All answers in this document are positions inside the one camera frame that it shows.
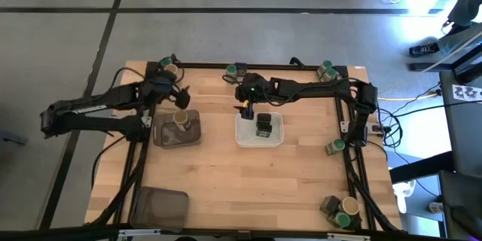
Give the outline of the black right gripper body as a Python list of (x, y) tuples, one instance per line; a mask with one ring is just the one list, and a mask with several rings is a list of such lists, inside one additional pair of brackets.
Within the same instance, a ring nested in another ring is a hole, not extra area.
[(271, 102), (273, 82), (258, 73), (247, 73), (242, 80), (235, 80), (235, 98), (241, 103), (236, 108), (248, 108), (254, 103)]

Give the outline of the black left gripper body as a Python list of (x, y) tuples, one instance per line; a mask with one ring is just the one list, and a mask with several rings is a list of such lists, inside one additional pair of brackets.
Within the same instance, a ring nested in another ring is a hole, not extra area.
[(156, 75), (148, 75), (144, 80), (144, 100), (146, 103), (161, 103), (172, 97), (178, 97), (177, 76), (171, 72), (161, 71)]

